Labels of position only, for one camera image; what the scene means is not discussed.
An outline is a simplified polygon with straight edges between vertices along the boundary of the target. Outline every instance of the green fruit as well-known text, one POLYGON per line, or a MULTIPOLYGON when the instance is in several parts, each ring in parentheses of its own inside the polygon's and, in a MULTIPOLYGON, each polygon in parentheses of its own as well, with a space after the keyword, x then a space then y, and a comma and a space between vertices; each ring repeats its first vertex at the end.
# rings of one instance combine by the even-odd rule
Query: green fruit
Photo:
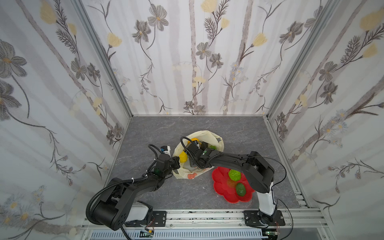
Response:
POLYGON ((242 183, 238 183, 238 184, 236 185, 236 193, 237 193, 237 195, 239 195, 240 197, 244 197, 244 196, 245 196, 245 194, 247 193, 247 191, 245 190, 245 186, 244 186, 244 184, 242 184, 242 183))
POLYGON ((232 180, 232 181, 239 181, 240 178, 241 178, 241 173, 239 171, 236 171, 236 170, 230 170, 228 172, 228 176, 229 178, 232 180))

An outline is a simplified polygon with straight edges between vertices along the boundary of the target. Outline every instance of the plastic bag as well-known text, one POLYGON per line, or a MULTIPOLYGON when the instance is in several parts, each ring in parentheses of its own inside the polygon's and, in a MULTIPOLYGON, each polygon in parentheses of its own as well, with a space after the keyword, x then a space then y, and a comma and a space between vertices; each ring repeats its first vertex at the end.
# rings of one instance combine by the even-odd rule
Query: plastic bag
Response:
MULTIPOLYGON (((206 143, 209 143, 213 146, 216 146, 217 150, 220 152, 224 151, 223 139, 219 135, 214 134, 213 132, 210 132, 208 130, 194 132, 194 133, 188 135, 187 138, 189 138, 189 139, 197 138, 197 139, 199 139, 199 141, 206 142, 206 143)), ((183 142, 184 142, 185 146, 188 145, 188 140, 184 139, 183 142)), ((181 143, 179 143, 175 148, 175 151, 173 153, 173 157, 179 156, 183 150, 184 150, 183 146, 181 145, 181 143)), ((197 176, 199 176, 205 172, 208 172, 210 169, 212 169, 212 168, 200 169, 197 167, 191 167, 190 163, 189 163, 189 159, 190 158, 188 158, 188 160, 186 162, 181 162, 180 168, 173 171, 173 175, 177 179, 193 179, 193 178, 195 178, 195 177, 197 177, 197 176)))

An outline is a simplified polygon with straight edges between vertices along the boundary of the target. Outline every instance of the red flower-shaped plate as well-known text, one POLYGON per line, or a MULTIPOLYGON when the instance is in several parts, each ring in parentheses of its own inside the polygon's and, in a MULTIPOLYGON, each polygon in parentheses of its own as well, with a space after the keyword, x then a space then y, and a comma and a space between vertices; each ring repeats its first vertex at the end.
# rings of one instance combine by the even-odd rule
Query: red flower-shaped plate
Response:
POLYGON ((227 202, 230 202, 232 204, 238 203, 239 201, 249 202, 252 199, 252 193, 255 190, 251 188, 244 174, 241 174, 241 179, 235 182, 229 178, 229 171, 229 168, 217 167, 212 172, 212 179, 214 180, 215 192, 223 196, 227 202), (238 183, 244 184, 245 190, 247 191, 247 193, 243 197, 237 195, 236 193, 235 187, 238 183))

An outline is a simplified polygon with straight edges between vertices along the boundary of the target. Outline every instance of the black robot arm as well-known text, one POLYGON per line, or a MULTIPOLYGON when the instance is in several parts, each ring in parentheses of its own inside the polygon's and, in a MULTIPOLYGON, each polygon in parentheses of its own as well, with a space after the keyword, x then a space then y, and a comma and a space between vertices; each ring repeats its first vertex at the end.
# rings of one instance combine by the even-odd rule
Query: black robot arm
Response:
POLYGON ((244 173, 255 191, 270 192, 275 170, 259 153, 251 151, 250 154, 232 154, 209 149, 207 146, 205 142, 201 142, 200 147, 190 144, 185 151, 200 168, 216 166, 237 170, 244 173))
MULTIPOLYGON (((207 148, 208 144, 205 142, 201 142, 199 147, 196 143, 191 143, 186 147, 182 139, 181 143, 185 152, 190 156, 190 160, 200 168, 221 166, 244 173, 250 186, 258 192, 259 211, 262 209, 262 203, 264 205, 265 211, 261 211, 260 214, 266 214, 269 220, 274 218, 276 207, 269 193, 274 169, 259 153, 254 151, 242 155, 224 153, 207 148), (259 193, 266 194, 265 197, 263 196, 263 200, 259 193)), ((171 174, 172 170, 180 168, 179 157, 170 157, 167 154, 160 154, 157 157, 155 151, 154 153, 156 160, 142 178, 137 180, 113 178, 106 188, 92 197, 86 209, 87 219, 91 223, 106 225, 112 230, 119 229, 125 223, 135 197, 145 192, 156 191, 163 185, 166 176, 171 174)))

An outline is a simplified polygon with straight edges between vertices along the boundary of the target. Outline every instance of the wall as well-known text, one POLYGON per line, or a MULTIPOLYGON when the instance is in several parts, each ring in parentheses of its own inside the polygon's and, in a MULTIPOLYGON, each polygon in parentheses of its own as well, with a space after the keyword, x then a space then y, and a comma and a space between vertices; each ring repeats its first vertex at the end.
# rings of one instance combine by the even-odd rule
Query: wall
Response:
POLYGON ((338 240, 384 234, 383 7, 341 1, 270 117, 338 240))
POLYGON ((128 118, 69 1, 1 1, 0 22, 0 235, 80 239, 128 118))
POLYGON ((265 114, 321 0, 82 0, 134 114, 265 114))

